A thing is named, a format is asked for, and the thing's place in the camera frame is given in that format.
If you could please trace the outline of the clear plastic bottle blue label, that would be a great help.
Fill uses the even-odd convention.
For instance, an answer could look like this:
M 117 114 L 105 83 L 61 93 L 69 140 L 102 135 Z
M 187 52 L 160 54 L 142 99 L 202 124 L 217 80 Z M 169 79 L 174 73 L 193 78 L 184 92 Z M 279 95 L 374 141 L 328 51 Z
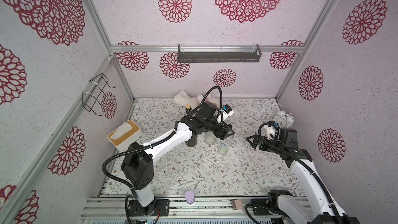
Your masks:
M 228 154 L 229 148 L 231 144 L 231 138 L 226 138 L 224 140 L 219 141 L 219 148 L 218 148 L 218 153 L 226 156 Z

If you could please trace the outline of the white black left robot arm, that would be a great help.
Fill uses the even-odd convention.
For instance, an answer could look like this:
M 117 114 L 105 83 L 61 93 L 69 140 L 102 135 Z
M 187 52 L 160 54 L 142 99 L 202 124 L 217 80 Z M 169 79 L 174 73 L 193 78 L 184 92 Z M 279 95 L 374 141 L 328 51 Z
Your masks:
M 121 170 L 129 188 L 133 192 L 138 206 L 146 208 L 154 205 L 155 196 L 151 182 L 154 177 L 154 165 L 169 151 L 178 145 L 190 141 L 194 136 L 210 132 L 214 137 L 225 140 L 235 134 L 232 125 L 226 119 L 234 114 L 226 104 L 218 107 L 213 103 L 204 102 L 192 111 L 188 111 L 174 128 L 162 136 L 142 145 L 134 142 L 124 156 Z

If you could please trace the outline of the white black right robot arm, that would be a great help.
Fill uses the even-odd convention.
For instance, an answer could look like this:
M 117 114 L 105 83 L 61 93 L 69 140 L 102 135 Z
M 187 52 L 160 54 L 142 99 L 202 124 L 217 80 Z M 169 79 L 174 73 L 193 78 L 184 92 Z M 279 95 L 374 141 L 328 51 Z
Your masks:
M 258 134 L 246 138 L 252 148 L 278 154 L 298 179 L 311 207 L 307 210 L 286 190 L 271 190 L 265 204 L 249 203 L 245 208 L 263 209 L 282 215 L 295 224 L 357 224 L 359 220 L 348 216 L 332 197 L 316 171 L 312 157 L 299 148 L 297 131 L 279 128 L 275 123 L 264 123 Z

